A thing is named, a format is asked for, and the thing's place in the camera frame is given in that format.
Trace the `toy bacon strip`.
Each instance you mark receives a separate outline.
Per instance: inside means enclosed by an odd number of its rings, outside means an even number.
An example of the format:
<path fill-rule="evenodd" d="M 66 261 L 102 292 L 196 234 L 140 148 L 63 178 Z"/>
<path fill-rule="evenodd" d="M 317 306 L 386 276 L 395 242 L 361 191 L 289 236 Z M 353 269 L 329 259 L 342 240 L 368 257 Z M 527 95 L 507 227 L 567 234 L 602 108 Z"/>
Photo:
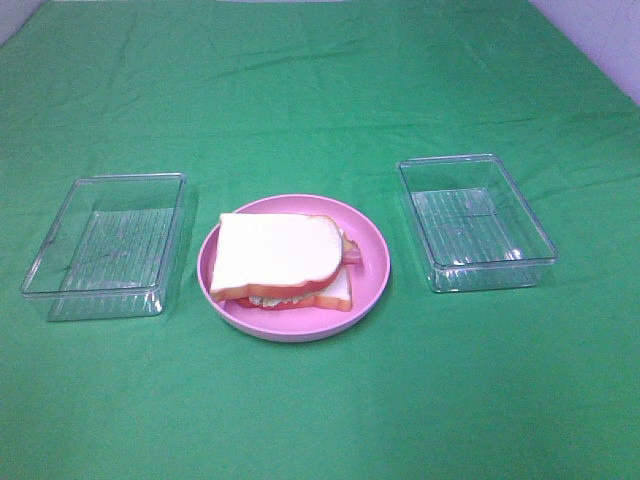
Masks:
<path fill-rule="evenodd" d="M 341 263 L 343 265 L 353 265 L 361 261 L 362 255 L 358 244 L 354 240 L 343 237 Z"/>

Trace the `toy bread slice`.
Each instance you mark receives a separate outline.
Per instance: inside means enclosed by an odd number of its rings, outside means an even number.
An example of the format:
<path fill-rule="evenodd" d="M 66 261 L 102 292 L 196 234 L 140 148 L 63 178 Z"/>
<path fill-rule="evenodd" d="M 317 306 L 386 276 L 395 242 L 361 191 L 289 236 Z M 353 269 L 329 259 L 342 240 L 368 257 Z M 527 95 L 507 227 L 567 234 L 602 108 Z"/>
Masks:
<path fill-rule="evenodd" d="M 210 294 L 216 301 L 307 294 L 334 280 L 342 255 L 341 231 L 329 217 L 224 213 Z"/>
<path fill-rule="evenodd" d="M 243 308 L 261 308 L 266 310 L 317 307 L 349 311 L 352 307 L 349 270 L 346 267 L 341 267 L 334 280 L 327 287 L 316 292 L 288 298 L 250 296 L 237 299 L 236 303 Z"/>

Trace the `toy lettuce leaf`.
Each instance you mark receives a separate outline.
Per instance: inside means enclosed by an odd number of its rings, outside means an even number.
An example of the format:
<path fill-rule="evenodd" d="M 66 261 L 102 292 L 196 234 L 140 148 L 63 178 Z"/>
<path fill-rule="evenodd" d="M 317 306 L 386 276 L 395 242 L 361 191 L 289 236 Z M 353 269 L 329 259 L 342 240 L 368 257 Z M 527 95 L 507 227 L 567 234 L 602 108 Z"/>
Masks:
<path fill-rule="evenodd" d="M 247 219 L 250 304 L 266 309 L 351 309 L 344 237 L 332 219 L 289 214 Z"/>

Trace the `green tablecloth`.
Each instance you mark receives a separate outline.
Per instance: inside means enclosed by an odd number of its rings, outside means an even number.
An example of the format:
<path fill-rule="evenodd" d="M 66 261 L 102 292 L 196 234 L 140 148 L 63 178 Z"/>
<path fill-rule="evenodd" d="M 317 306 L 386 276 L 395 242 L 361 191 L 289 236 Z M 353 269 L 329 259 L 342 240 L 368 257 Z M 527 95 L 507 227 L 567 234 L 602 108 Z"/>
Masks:
<path fill-rule="evenodd" d="M 407 158 L 498 155 L 555 243 L 535 288 L 433 293 Z M 182 172 L 158 317 L 50 323 L 20 284 L 79 177 Z M 309 192 L 392 271 L 306 344 L 227 325 L 217 215 Z M 526 1 L 49 2 L 1 50 L 5 479 L 635 479 L 639 111 Z"/>

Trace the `clear right plastic tray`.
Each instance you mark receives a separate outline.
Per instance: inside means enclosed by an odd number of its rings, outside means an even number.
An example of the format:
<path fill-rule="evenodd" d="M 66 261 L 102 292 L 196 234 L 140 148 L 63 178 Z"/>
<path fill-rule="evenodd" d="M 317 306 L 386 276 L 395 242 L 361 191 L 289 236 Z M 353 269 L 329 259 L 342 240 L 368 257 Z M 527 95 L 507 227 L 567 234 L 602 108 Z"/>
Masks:
<path fill-rule="evenodd" d="M 404 160 L 406 215 L 437 293 L 534 287 L 551 277 L 558 251 L 494 154 Z"/>

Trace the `clear plastic tray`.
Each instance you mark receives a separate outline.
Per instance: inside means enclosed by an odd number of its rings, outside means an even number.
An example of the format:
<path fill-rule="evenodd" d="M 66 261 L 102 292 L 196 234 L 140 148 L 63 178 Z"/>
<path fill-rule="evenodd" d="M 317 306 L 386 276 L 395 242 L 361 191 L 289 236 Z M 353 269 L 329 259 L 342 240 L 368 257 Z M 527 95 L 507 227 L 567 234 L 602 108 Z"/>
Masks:
<path fill-rule="evenodd" d="M 534 287 L 551 277 L 558 251 L 494 154 L 404 160 L 406 215 L 437 293 Z"/>
<path fill-rule="evenodd" d="M 20 293 L 49 322 L 148 317 L 168 305 L 187 177 L 101 175 L 74 181 Z"/>

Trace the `clear left plastic tray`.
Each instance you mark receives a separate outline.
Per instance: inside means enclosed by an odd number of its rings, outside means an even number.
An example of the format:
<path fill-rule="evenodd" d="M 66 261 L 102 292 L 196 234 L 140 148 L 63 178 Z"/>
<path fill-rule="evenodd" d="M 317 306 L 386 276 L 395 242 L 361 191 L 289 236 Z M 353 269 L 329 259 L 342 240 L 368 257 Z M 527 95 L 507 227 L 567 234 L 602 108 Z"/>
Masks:
<path fill-rule="evenodd" d="M 148 317 L 168 305 L 187 177 L 101 175 L 74 181 L 20 293 L 49 322 Z"/>

